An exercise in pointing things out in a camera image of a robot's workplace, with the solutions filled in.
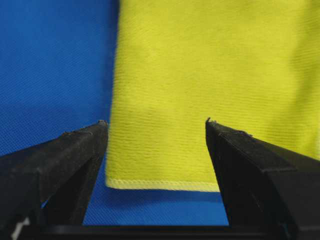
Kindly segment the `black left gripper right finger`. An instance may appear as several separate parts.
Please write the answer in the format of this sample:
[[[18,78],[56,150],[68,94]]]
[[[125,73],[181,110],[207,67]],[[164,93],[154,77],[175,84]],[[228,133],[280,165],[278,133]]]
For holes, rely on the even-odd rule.
[[[212,120],[205,140],[229,223],[214,239],[319,239],[318,160]]]

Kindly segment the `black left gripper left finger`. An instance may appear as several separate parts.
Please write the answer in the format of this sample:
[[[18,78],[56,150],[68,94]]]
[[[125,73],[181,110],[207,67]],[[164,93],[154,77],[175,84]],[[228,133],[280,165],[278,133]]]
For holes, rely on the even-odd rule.
[[[18,223],[81,225],[108,146],[104,120],[0,158],[0,237]]]

